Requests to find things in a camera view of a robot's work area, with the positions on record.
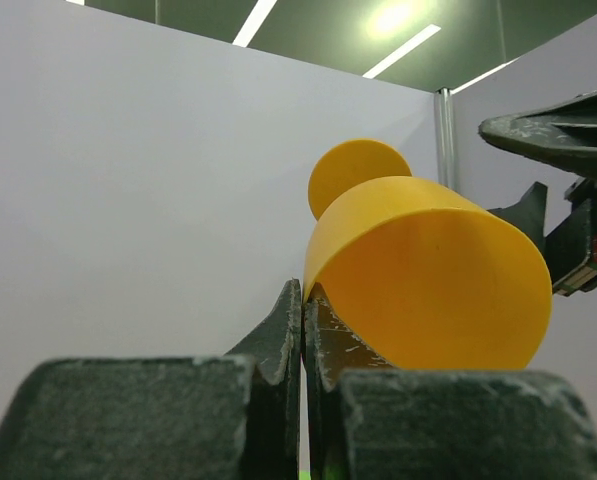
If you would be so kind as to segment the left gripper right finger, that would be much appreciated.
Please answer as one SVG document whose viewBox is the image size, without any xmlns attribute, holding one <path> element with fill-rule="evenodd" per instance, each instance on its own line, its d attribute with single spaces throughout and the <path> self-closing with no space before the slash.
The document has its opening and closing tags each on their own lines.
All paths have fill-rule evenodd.
<svg viewBox="0 0 597 480">
<path fill-rule="evenodd" d="M 554 374 L 397 368 L 321 287 L 303 363 L 315 479 L 597 479 L 595 425 Z"/>
</svg>

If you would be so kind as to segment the orange wine glass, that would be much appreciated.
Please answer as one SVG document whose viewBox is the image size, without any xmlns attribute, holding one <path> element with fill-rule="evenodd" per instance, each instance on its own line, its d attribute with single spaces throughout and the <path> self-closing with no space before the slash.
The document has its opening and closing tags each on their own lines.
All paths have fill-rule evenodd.
<svg viewBox="0 0 597 480">
<path fill-rule="evenodd" d="M 518 370 L 548 330 L 552 286 L 517 226 L 416 177 L 373 139 L 315 164 L 303 295 L 323 290 L 367 345 L 407 369 Z"/>
</svg>

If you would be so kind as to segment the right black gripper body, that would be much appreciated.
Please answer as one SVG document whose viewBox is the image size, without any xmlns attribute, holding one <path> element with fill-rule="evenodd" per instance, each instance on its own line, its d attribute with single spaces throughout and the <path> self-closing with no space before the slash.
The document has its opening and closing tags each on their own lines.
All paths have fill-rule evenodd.
<svg viewBox="0 0 597 480">
<path fill-rule="evenodd" d="M 546 237 L 552 292 L 569 297 L 597 288 L 597 181 L 579 178 L 565 192 L 569 215 Z"/>
</svg>

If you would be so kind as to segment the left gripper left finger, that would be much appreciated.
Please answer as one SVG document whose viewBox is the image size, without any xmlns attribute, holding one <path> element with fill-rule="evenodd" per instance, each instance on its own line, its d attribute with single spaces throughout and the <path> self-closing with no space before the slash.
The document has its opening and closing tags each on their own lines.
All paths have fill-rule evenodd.
<svg viewBox="0 0 597 480">
<path fill-rule="evenodd" d="M 295 479 L 301 287 L 227 353 L 38 365 L 0 423 L 0 479 Z"/>
</svg>

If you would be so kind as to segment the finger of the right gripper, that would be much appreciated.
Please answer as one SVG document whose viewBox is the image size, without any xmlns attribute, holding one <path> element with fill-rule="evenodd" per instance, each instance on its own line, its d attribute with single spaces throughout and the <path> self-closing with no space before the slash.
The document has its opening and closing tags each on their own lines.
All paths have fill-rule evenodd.
<svg viewBox="0 0 597 480">
<path fill-rule="evenodd" d="M 513 205 L 489 209 L 488 212 L 523 232 L 543 253 L 545 250 L 545 217 L 548 187 L 534 182 Z"/>
<path fill-rule="evenodd" d="M 597 181 L 597 90 L 550 107 L 488 118 L 489 145 Z"/>
</svg>

